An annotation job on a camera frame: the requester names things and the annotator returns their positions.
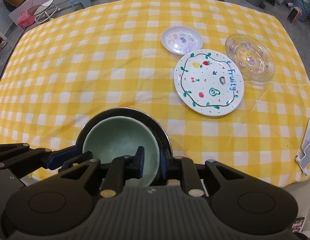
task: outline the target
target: table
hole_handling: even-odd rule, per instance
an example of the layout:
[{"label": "table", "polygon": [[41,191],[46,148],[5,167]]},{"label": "table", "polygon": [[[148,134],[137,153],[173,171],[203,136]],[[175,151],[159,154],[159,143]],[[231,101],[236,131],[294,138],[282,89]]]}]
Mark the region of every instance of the table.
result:
[{"label": "table", "polygon": [[[197,114],[175,92],[179,57],[160,42],[175,25],[196,29],[203,48],[223,53],[233,33],[257,38],[273,56],[274,78],[245,82],[244,99],[231,114]],[[91,117],[117,106],[158,120],[174,155],[195,163],[216,159],[277,186],[306,179],[294,157],[310,117],[310,82],[271,15],[214,0],[124,0],[40,25],[21,38],[1,80],[0,143],[68,147]],[[41,169],[33,176],[51,174]]]}]

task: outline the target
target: stainless steel bowl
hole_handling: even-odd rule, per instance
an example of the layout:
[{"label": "stainless steel bowl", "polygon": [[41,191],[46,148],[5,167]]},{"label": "stainless steel bowl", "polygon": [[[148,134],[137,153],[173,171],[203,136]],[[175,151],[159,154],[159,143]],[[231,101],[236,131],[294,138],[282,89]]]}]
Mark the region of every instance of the stainless steel bowl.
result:
[{"label": "stainless steel bowl", "polygon": [[[167,133],[162,128],[162,126],[150,115],[140,110],[129,107],[111,108],[95,115],[90,121],[88,121],[88,123],[81,130],[76,141],[76,146],[79,147],[81,150],[83,150],[84,141],[90,130],[100,121],[113,116],[127,116],[142,122],[144,125],[148,127],[148,129],[151,130],[151,132],[155,136],[157,143],[159,145],[159,150],[167,148],[170,155],[173,156],[171,143],[169,141]],[[159,166],[156,177],[151,183],[151,186],[167,184],[167,180],[162,179],[161,173],[162,173],[161,167]]]}]

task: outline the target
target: small white dish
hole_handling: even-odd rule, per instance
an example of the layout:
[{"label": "small white dish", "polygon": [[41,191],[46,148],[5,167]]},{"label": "small white dish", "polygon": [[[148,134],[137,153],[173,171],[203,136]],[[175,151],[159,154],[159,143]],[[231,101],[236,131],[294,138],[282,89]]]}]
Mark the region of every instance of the small white dish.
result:
[{"label": "small white dish", "polygon": [[161,41],[165,49],[176,55],[185,55],[203,46],[202,36],[196,30],[186,26],[166,29]]},{"label": "small white dish", "polygon": [[232,112],[244,95],[238,67],[227,56],[210,49],[183,56],[174,70],[174,84],[188,107],[209,116]]}]

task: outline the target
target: painted plate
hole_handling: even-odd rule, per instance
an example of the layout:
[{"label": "painted plate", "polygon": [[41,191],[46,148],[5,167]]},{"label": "painted plate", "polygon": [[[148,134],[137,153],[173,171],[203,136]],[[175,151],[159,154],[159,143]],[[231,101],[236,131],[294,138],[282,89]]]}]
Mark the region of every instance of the painted plate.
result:
[{"label": "painted plate", "polygon": [[202,36],[196,30],[185,26],[166,29],[161,41],[167,50],[177,55],[185,55],[203,46]]},{"label": "painted plate", "polygon": [[244,95],[244,81],[227,56],[209,49],[186,54],[174,70],[180,98],[194,111],[221,116],[236,109]]},{"label": "painted plate", "polygon": [[244,76],[257,82],[267,82],[273,78],[273,58],[256,39],[244,34],[233,34],[226,40],[225,50]]}]

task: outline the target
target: robotic hand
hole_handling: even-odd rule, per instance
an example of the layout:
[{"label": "robotic hand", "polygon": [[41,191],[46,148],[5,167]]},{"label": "robotic hand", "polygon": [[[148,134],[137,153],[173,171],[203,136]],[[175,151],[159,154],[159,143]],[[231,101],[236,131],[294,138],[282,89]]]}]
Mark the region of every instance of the robotic hand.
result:
[{"label": "robotic hand", "polygon": [[[172,158],[164,147],[156,185],[129,187],[142,177],[143,147],[108,164],[92,157],[76,146],[0,145],[0,239],[298,240],[294,198],[222,163]],[[28,187],[19,180],[61,165]],[[181,186],[165,186],[169,179]]]}]

